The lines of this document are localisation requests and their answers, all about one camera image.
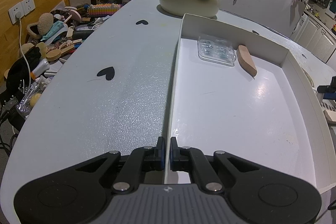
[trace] power plug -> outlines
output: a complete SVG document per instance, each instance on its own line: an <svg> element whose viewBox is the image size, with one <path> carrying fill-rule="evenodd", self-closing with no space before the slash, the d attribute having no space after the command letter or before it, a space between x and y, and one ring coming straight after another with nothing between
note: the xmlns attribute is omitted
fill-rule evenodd
<svg viewBox="0 0 336 224"><path fill-rule="evenodd" d="M8 10L8 14L9 14L12 24L15 24L15 22L18 21L18 19L16 18L16 14L18 12L21 13L21 15L18 14L19 18L22 18L24 16L24 12L23 12L23 7L22 7L21 2L19 2L18 4L16 4L15 6L13 6L12 8Z"/></svg>

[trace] black cloth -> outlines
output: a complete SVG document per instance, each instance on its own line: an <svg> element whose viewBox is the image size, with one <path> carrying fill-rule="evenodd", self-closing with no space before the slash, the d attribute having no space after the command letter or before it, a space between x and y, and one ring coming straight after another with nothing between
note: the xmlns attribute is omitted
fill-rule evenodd
<svg viewBox="0 0 336 224"><path fill-rule="evenodd" d="M27 58L30 71L33 71L37 65L40 63L41 53L38 47L32 47L25 54ZM12 95L15 95L18 91L20 80L25 81L27 86L29 83L30 72L28 72L28 67L26 61L23 57L17 60L8 72L8 77L6 81L6 90L0 94L0 103L4 104L4 101L8 102Z"/></svg>

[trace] plastic bag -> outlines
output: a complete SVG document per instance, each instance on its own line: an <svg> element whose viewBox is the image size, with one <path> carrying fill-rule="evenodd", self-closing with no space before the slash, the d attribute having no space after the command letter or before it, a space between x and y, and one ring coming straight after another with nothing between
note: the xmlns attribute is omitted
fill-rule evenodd
<svg viewBox="0 0 336 224"><path fill-rule="evenodd" d="M45 90L45 88L49 85L50 82L51 82L51 79L45 78L43 76L40 76L39 78L37 78L35 82L31 84L30 89L28 90L26 95L23 97L21 102L17 105L17 108L19 109L19 111L21 111L26 116L29 115L29 113L33 109L29 104L31 97L34 94L42 93Z"/></svg>

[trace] white table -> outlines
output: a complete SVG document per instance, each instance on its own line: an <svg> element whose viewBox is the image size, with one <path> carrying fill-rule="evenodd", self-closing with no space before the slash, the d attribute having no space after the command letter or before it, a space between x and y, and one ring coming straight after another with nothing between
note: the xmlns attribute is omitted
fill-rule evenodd
<svg viewBox="0 0 336 224"><path fill-rule="evenodd" d="M11 224L19 223L14 195L27 182L110 150L126 155L166 135L181 18L161 13L158 4L128 3L85 41L45 90L2 179L1 209ZM223 11L217 18L289 48L315 87L329 84L336 75L300 45L257 23ZM136 25L139 20L148 25ZM114 79L96 76L110 66Z"/></svg>

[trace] kitchen cabinet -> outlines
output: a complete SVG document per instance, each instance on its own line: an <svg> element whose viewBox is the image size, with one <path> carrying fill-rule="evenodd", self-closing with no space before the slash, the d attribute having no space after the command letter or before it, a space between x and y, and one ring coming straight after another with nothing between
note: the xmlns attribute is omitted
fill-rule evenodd
<svg viewBox="0 0 336 224"><path fill-rule="evenodd" d="M323 62L327 62L336 48L335 37L312 15L309 15L309 21L296 42Z"/></svg>
<svg viewBox="0 0 336 224"><path fill-rule="evenodd" d="M313 43L311 43L307 50L311 51L311 53L313 53L323 62L326 62L336 47L335 39L333 39L331 35L326 32L326 30L320 28L316 32L313 40L315 41L314 47Z"/></svg>
<svg viewBox="0 0 336 224"><path fill-rule="evenodd" d="M314 38L317 30L320 28L321 26L317 24L316 21L309 18L309 21L305 29L303 30L302 35L300 36L299 40L295 42L301 45L302 47L307 48L311 43L312 39Z"/></svg>

